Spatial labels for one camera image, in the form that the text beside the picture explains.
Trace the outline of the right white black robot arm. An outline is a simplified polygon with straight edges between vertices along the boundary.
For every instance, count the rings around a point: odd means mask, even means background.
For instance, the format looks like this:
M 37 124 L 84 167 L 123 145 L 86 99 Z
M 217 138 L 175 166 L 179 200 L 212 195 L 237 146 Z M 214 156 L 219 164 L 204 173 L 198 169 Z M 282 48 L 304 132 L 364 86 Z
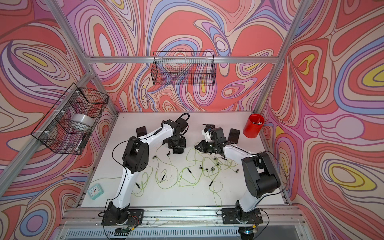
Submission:
M 267 152 L 253 153 L 238 146 L 239 135 L 226 138 L 222 128 L 205 125 L 204 140 L 195 146 L 201 153 L 220 155 L 242 165 L 247 190 L 235 207 L 219 210 L 223 224 L 261 224 L 259 203 L 281 187 L 281 180 Z

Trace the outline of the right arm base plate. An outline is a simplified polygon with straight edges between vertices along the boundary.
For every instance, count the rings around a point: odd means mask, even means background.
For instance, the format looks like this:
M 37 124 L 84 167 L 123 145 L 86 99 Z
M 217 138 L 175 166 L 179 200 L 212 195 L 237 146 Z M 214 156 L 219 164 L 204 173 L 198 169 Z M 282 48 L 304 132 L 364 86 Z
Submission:
M 256 208 L 248 213 L 243 212 L 241 208 L 223 208 L 220 209 L 223 224 L 254 224 L 259 225 L 263 223 L 263 217 L 260 209 Z

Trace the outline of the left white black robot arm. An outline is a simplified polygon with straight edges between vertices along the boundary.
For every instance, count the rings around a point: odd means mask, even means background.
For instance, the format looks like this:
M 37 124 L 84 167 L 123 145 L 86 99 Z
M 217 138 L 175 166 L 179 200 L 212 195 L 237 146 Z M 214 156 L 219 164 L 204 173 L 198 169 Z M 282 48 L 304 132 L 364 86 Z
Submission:
M 136 129 L 137 135 L 130 137 L 122 156 L 123 174 L 116 196 L 106 201 L 102 217 L 102 226 L 137 227 L 141 220 L 137 214 L 130 213 L 131 195 L 139 173 L 149 163 L 150 148 L 158 144 L 167 145 L 173 154 L 182 154 L 186 148 L 184 135 L 189 129 L 189 113 L 183 113 L 175 121 L 162 121 L 154 131 L 148 133 L 145 126 Z

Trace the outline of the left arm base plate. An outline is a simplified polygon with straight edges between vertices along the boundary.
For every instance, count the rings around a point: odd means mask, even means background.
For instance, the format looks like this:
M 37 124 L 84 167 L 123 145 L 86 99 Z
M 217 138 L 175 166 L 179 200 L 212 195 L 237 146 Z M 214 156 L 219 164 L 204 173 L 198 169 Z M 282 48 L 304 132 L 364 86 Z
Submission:
M 143 209 L 119 209 L 113 205 L 103 212 L 102 226 L 137 227 L 143 222 Z

